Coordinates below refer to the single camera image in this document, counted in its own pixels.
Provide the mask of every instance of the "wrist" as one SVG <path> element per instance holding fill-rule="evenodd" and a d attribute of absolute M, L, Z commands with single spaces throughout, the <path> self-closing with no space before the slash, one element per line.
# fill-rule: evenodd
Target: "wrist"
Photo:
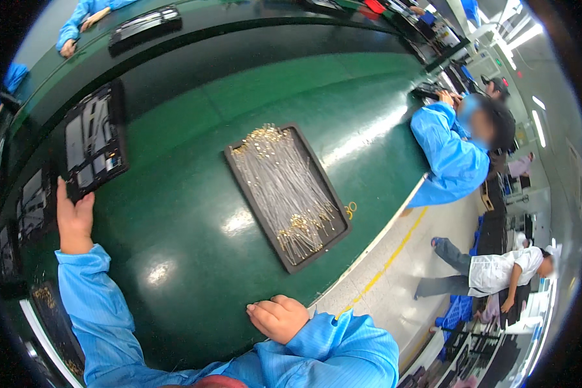
<path fill-rule="evenodd" d="M 93 248 L 91 237 L 61 238 L 60 250 L 64 254 L 85 254 Z"/>

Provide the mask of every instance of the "green esd mat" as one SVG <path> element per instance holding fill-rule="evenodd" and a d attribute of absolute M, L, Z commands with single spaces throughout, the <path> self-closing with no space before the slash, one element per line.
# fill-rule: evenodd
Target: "green esd mat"
<path fill-rule="evenodd" d="M 132 167 L 96 192 L 93 240 L 112 257 L 147 365 L 202 368 L 239 355 L 264 339 L 248 303 L 285 294 L 307 306 L 357 259 L 428 170 L 408 123 L 420 71 L 408 55 L 296 59 L 211 82 L 128 124 Z M 291 121 L 343 205 L 357 204 L 352 233 L 295 275 L 222 154 L 255 127 Z M 57 247 L 54 233 L 22 253 L 31 281 L 56 276 Z"/>

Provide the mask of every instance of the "hand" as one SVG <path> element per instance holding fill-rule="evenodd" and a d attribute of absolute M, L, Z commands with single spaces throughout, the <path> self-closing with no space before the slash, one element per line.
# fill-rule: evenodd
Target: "hand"
<path fill-rule="evenodd" d="M 69 39 L 62 45 L 60 49 L 60 55 L 69 59 L 73 56 L 73 53 L 76 52 L 76 41 L 74 39 Z"/>
<path fill-rule="evenodd" d="M 106 7 L 101 11 L 97 12 L 94 15 L 89 16 L 88 19 L 84 23 L 82 23 L 82 27 L 80 27 L 80 32 L 86 31 L 86 28 L 91 27 L 93 24 L 100 21 L 104 16 L 110 13 L 110 7 Z"/>
<path fill-rule="evenodd" d="M 449 104 L 452 107 L 455 106 L 455 102 L 452 100 L 452 97 L 450 97 L 450 93 L 447 92 L 446 90 L 440 90 L 436 94 L 440 98 L 440 101 L 445 102 L 446 104 Z"/>
<path fill-rule="evenodd" d="M 515 304 L 515 299 L 507 298 L 504 301 L 504 304 L 502 305 L 502 307 L 500 307 L 500 311 L 502 311 L 504 313 L 509 312 L 509 310 L 511 309 L 511 307 L 513 307 L 514 304 Z"/>
<path fill-rule="evenodd" d="M 461 97 L 460 95 L 458 95 L 457 93 L 450 93 L 450 98 L 452 98 L 452 102 L 453 102 L 453 109 L 455 109 L 457 111 L 457 109 L 459 108 L 459 105 L 461 105 L 461 100 L 463 99 L 463 97 Z"/>
<path fill-rule="evenodd" d="M 306 307 L 284 295 L 249 304 L 246 312 L 261 333 L 283 345 L 287 345 L 309 319 Z"/>
<path fill-rule="evenodd" d="M 60 234 L 60 250 L 66 254 L 88 253 L 93 247 L 93 204 L 95 194 L 86 194 L 75 206 L 67 197 L 67 185 L 58 177 L 56 218 Z"/>
<path fill-rule="evenodd" d="M 416 15 L 420 15 L 420 16 L 422 16 L 422 15 L 424 15 L 424 14 L 425 14 L 425 10 L 424 10 L 424 9 L 422 9 L 422 8 L 420 8 L 420 7 L 417 7 L 417 6 L 415 6 L 415 5 L 412 5 L 412 6 L 410 7 L 410 11 L 411 11 L 411 12 L 414 12 Z"/>

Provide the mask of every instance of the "yellow floor line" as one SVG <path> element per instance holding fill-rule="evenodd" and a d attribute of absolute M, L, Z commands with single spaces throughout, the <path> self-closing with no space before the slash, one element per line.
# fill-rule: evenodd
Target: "yellow floor line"
<path fill-rule="evenodd" d="M 386 261 L 386 263 L 383 265 L 383 268 L 380 269 L 380 271 L 378 271 L 375 276 L 373 276 L 373 279 L 371 279 L 371 281 L 364 287 L 364 289 L 362 290 L 362 292 L 360 292 L 360 294 L 358 294 L 358 296 L 355 297 L 354 300 L 352 300 L 352 302 L 347 307 L 343 308 L 343 310 L 340 313 L 338 313 L 338 315 L 336 315 L 336 319 L 338 319 L 338 317 L 340 317 L 342 313 L 344 313 L 345 311 L 348 311 L 357 302 L 359 302 L 360 299 L 362 299 L 362 297 L 369 290 L 371 290 L 373 288 L 373 286 L 375 285 L 375 283 L 377 283 L 377 281 L 380 279 L 380 277 L 383 274 L 386 273 L 386 269 L 388 269 L 388 267 L 390 267 L 390 265 L 392 264 L 392 262 L 395 261 L 396 257 L 399 255 L 399 253 L 401 253 L 401 251 L 404 249 L 405 244 L 407 244 L 408 240 L 411 237 L 411 232 L 413 232 L 414 229 L 416 229 L 418 227 L 418 225 L 420 224 L 420 220 L 422 220 L 423 217 L 425 216 L 425 213 L 427 213 L 427 209 L 428 209 L 427 206 L 425 206 L 423 208 L 423 211 L 420 213 L 420 215 L 418 216 L 417 220 L 414 222 L 414 225 L 412 225 L 412 227 L 410 228 L 410 230 L 408 230 L 407 234 L 405 235 L 405 237 L 401 241 L 401 244 L 399 244 L 399 247 L 396 249 L 396 251 L 390 256 L 390 258 L 388 259 L 388 261 Z"/>

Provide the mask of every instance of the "electronic component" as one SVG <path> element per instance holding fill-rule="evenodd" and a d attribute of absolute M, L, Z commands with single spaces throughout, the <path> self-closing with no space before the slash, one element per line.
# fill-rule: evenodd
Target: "electronic component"
<path fill-rule="evenodd" d="M 22 259 L 17 246 L 17 228 L 9 222 L 0 230 L 0 278 L 14 282 L 22 274 Z"/>
<path fill-rule="evenodd" d="M 128 169 L 123 88 L 118 80 L 78 102 L 63 120 L 70 196 L 77 201 Z"/>
<path fill-rule="evenodd" d="M 181 16 L 174 5 L 136 16 L 114 30 L 108 51 L 116 57 L 137 45 L 161 37 L 182 28 Z"/>
<path fill-rule="evenodd" d="M 430 98 L 434 100 L 439 100 L 440 98 L 437 96 L 437 92 L 446 90 L 440 85 L 437 84 L 430 84 L 428 82 L 423 82 L 416 87 L 416 89 L 411 91 L 411 94 L 418 98 Z"/>
<path fill-rule="evenodd" d="M 57 177 L 58 174 L 47 163 L 20 190 L 16 205 L 20 246 L 55 228 Z"/>

